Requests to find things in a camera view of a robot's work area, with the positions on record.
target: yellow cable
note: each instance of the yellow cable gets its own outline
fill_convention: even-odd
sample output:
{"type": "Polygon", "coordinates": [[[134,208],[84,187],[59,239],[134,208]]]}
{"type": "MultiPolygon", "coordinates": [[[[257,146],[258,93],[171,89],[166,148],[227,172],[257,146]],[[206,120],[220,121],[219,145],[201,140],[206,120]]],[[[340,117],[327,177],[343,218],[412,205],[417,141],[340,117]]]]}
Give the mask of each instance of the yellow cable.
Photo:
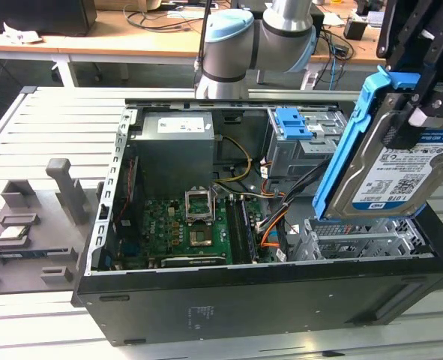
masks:
{"type": "Polygon", "coordinates": [[[238,180],[242,180],[245,177],[247,177],[248,174],[250,173],[251,161],[253,161],[253,159],[248,154],[248,151],[246,151],[244,149],[244,147],[239,144],[239,142],[237,142],[236,140],[234,140],[233,138],[231,138],[229,136],[223,136],[223,137],[226,138],[227,140],[231,141],[233,144],[235,144],[244,153],[244,155],[246,156],[246,160],[248,162],[248,165],[246,166],[246,170],[244,171],[244,173],[242,173],[241,175],[235,176],[234,178],[219,178],[218,180],[215,180],[214,182],[236,182],[238,180]]]}

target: black computer case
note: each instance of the black computer case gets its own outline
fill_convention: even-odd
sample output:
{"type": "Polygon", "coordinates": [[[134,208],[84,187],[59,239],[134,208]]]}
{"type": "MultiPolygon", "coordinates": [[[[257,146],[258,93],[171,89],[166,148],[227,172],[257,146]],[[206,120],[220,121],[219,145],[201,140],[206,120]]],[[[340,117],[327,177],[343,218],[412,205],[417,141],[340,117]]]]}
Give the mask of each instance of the black computer case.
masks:
{"type": "Polygon", "coordinates": [[[3,23],[40,35],[84,36],[96,20],[94,0],[0,0],[3,23]]]}

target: wooden desk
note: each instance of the wooden desk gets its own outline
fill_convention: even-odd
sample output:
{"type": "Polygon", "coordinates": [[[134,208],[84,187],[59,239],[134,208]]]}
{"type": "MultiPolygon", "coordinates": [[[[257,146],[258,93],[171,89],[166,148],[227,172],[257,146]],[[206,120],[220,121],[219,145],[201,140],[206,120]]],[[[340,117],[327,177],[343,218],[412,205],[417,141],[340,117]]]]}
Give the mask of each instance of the wooden desk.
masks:
{"type": "MultiPolygon", "coordinates": [[[[150,19],[164,13],[150,13],[150,19]]],[[[141,15],[132,18],[140,21],[141,15]]],[[[184,21],[162,17],[146,21],[146,26],[164,26],[184,21]]],[[[189,31],[159,33],[130,25],[122,11],[98,11],[98,18],[87,37],[66,37],[59,52],[68,54],[104,54],[123,56],[182,57],[192,60],[199,48],[202,19],[184,24],[189,31]]]]}
{"type": "MultiPolygon", "coordinates": [[[[328,5],[324,11],[332,11],[342,18],[348,17],[354,7],[351,0],[342,4],[328,5]]],[[[155,18],[163,13],[150,13],[155,18]]],[[[147,21],[147,26],[164,26],[178,23],[182,19],[162,17],[147,21]]],[[[136,28],[127,23],[121,11],[98,11],[97,21],[86,37],[44,36],[43,43],[15,45],[0,35],[0,59],[27,59],[53,61],[58,64],[65,86],[77,86],[72,62],[115,62],[137,64],[191,65],[199,47],[199,33],[202,21],[191,23],[189,31],[159,33],[136,28]]],[[[334,34],[343,36],[343,27],[330,27],[334,34]]],[[[355,56],[346,67],[359,70],[359,66],[382,64],[376,58],[376,44],[379,30],[367,28],[361,41],[351,40],[355,56]]],[[[319,68],[329,59],[328,45],[318,42],[311,64],[319,68]]],[[[122,73],[127,76],[127,67],[122,73]]]]}

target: desk leg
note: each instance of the desk leg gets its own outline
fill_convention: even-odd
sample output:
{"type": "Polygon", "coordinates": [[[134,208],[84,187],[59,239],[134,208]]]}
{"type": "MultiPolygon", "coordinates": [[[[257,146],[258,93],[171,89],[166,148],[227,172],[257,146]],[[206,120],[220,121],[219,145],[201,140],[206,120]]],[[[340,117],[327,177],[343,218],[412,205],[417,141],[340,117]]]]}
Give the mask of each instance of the desk leg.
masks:
{"type": "Polygon", "coordinates": [[[258,70],[258,76],[256,77],[256,83],[261,85],[264,82],[265,82],[265,71],[258,70]]]}
{"type": "Polygon", "coordinates": [[[304,72],[301,90],[314,90],[314,85],[318,79],[319,71],[323,68],[322,63],[308,64],[304,72]]]}
{"type": "Polygon", "coordinates": [[[76,88],[78,86],[78,79],[74,72],[73,63],[67,56],[60,56],[53,58],[53,61],[58,65],[58,71],[61,76],[61,81],[65,88],[76,88]]]}
{"type": "Polygon", "coordinates": [[[119,65],[119,73],[121,80],[128,81],[130,79],[130,73],[128,72],[128,64],[121,63],[119,65]]]}

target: hard drive label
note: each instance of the hard drive label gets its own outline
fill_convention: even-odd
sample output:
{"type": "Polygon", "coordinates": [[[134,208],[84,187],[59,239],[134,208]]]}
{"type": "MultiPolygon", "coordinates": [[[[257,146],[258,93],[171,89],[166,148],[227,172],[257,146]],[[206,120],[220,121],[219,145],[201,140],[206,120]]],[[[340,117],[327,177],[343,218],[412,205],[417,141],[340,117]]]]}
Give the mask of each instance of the hard drive label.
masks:
{"type": "Polygon", "coordinates": [[[383,148],[356,193],[359,210],[393,209],[411,199],[431,173],[431,161],[443,154],[443,130],[427,130],[409,150],[383,148]]]}

